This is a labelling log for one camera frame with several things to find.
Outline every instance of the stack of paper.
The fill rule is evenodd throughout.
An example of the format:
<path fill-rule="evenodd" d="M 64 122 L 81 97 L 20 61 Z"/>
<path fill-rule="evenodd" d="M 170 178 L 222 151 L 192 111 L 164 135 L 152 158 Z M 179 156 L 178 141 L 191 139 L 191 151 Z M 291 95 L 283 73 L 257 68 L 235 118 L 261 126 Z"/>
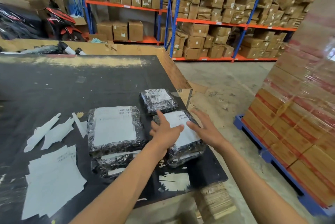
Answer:
<path fill-rule="evenodd" d="M 84 189 L 86 180 L 78 170 L 76 146 L 64 146 L 30 161 L 28 189 L 22 220 L 36 214 L 51 217 Z"/>

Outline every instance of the black tabletop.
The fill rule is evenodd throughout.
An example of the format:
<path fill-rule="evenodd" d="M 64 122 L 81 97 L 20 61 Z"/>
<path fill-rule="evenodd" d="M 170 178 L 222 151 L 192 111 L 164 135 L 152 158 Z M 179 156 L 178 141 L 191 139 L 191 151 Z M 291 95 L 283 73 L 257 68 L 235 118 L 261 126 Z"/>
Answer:
<path fill-rule="evenodd" d="M 0 56 L 0 220 L 1 223 L 50 223 L 44 215 L 21 221 L 27 191 L 25 175 L 29 161 L 62 146 L 76 145 L 77 166 L 87 180 L 84 190 L 71 199 L 52 220 L 68 223 L 107 186 L 108 182 L 90 169 L 87 136 L 83 139 L 76 125 L 62 142 L 40 150 L 43 140 L 24 153 L 27 139 L 57 113 L 64 123 L 71 113 L 87 112 L 98 107 L 137 106 L 149 136 L 151 116 L 140 103 L 139 92 L 165 88 L 176 92 L 157 56 Z M 180 109 L 186 109 L 176 97 Z M 176 169 L 157 165 L 135 207 L 161 201 L 186 191 L 168 191 L 159 175 L 188 173 L 190 189 L 226 181 L 227 175 L 207 147 L 203 156 Z"/>

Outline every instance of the black tube package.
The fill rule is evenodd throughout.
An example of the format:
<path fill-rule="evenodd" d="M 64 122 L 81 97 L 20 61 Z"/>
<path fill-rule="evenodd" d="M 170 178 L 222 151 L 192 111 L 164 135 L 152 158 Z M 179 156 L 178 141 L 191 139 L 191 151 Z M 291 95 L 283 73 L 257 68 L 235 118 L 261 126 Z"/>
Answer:
<path fill-rule="evenodd" d="M 178 108 L 178 102 L 166 89 L 145 90 L 140 92 L 140 97 L 144 101 L 144 105 L 150 115 L 157 114 L 157 109 L 163 113 L 167 113 Z"/>
<path fill-rule="evenodd" d="M 90 156 L 142 150 L 147 143 L 137 107 L 99 107 L 88 114 Z"/>
<path fill-rule="evenodd" d="M 116 178 L 140 151 L 113 153 L 95 158 L 91 161 L 91 169 L 95 173 L 100 173 L 102 178 Z"/>
<path fill-rule="evenodd" d="M 193 116 L 185 110 L 178 110 L 164 114 L 171 128 L 184 125 L 184 130 L 180 133 L 179 138 L 173 146 L 171 146 L 164 157 L 165 162 L 172 168 L 176 168 L 187 161 L 199 157 L 204 153 L 206 144 L 199 138 L 197 133 L 191 130 L 187 125 L 187 121 L 191 121 L 198 125 Z M 153 121 L 159 124 L 157 115 L 153 116 Z"/>

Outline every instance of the metal shelving unit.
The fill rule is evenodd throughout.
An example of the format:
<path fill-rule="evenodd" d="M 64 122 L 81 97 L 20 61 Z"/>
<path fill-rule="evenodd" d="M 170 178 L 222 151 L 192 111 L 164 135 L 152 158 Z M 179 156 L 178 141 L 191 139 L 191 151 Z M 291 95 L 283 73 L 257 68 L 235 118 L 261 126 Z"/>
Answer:
<path fill-rule="evenodd" d="M 294 31 L 296 31 L 296 29 L 294 28 L 283 28 L 283 27 L 267 27 L 267 26 L 263 26 L 263 25 L 252 25 L 250 24 L 251 18 L 255 12 L 255 9 L 257 8 L 257 4 L 259 0 L 256 0 L 255 5 L 253 7 L 253 10 L 251 11 L 251 14 L 249 16 L 249 19 L 247 21 L 246 24 L 228 24 L 228 23 L 221 23 L 221 22 L 213 22 L 213 21 L 207 21 L 207 20 L 193 20 L 193 19 L 184 19 L 184 18 L 173 18 L 172 17 L 172 10 L 171 10 L 171 1 L 169 0 L 169 5 L 168 5 L 168 10 L 167 10 L 167 18 L 166 18 L 166 29 L 168 29 L 170 26 L 172 27 L 172 38 L 170 39 L 169 42 L 168 41 L 168 35 L 169 32 L 166 31 L 165 32 L 165 44 L 164 47 L 167 50 L 169 48 L 169 46 L 174 46 L 174 39 L 175 39 L 175 33 L 176 33 L 176 26 L 178 22 L 189 22 L 189 23 L 197 23 L 197 24 L 210 24 L 210 25 L 221 25 L 221 26 L 232 26 L 232 27 L 241 27 L 243 28 L 242 32 L 241 32 L 241 36 L 239 38 L 238 44 L 236 46 L 236 48 L 234 49 L 234 54 L 232 57 L 221 57 L 218 59 L 211 59 L 208 57 L 200 57 L 198 60 L 196 61 L 276 61 L 277 58 L 258 58 L 258 59 L 247 59 L 244 58 L 243 56 L 238 54 L 238 50 L 241 46 L 242 40 L 246 34 L 246 31 L 248 28 L 261 28 L 261 29 L 270 29 L 270 30 L 280 30 L 280 31 L 287 31 L 288 33 L 293 33 Z M 179 4 L 180 4 L 180 0 L 177 0 L 176 2 L 176 11 L 179 10 Z M 172 58 L 172 53 L 173 53 L 173 48 L 170 48 L 170 57 Z M 174 61 L 185 61 L 185 58 L 172 58 Z"/>
<path fill-rule="evenodd" d="M 147 43 L 147 44 L 156 44 L 160 45 L 163 44 L 163 42 L 160 42 L 160 28 L 161 28 L 161 15 L 162 13 L 167 13 L 167 10 L 163 10 L 163 0 L 161 0 L 160 3 L 160 9 L 149 9 L 149 8 L 142 8 L 142 7 L 136 7 L 136 6 L 128 6 L 118 3 L 111 3 L 109 1 L 96 1 L 96 0 L 84 0 L 85 6 L 85 16 L 88 24 L 88 30 L 90 34 L 94 34 L 94 27 L 92 24 L 92 12 L 90 5 L 102 5 L 102 6 L 112 6 L 112 7 L 118 7 L 118 8 L 128 8 L 128 9 L 136 9 L 136 10 L 145 10 L 145 11 L 153 11 L 155 12 L 155 23 L 154 23 L 154 36 L 144 36 L 143 41 L 124 41 L 124 42 L 136 42 L 136 43 Z"/>

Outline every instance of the blue plastic pallet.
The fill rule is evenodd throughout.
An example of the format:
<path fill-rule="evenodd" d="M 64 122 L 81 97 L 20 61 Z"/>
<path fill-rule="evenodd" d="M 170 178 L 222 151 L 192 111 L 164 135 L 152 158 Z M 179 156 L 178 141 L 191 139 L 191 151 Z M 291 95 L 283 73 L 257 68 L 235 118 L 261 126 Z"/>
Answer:
<path fill-rule="evenodd" d="M 259 141 L 257 137 L 247 128 L 247 126 L 242 122 L 243 115 L 235 116 L 234 125 L 238 129 L 244 129 L 245 132 L 253 138 L 256 144 L 259 146 L 259 155 L 267 163 L 272 163 L 274 166 L 277 166 L 281 171 L 282 175 L 286 180 L 291 181 L 295 185 L 295 190 L 298 194 L 298 199 L 300 203 L 309 211 L 313 216 L 325 215 L 333 216 L 335 215 L 335 206 L 332 206 L 328 209 L 322 208 L 318 203 L 308 194 L 308 192 L 290 175 L 290 173 L 285 169 L 285 167 L 266 149 L 266 147 Z"/>

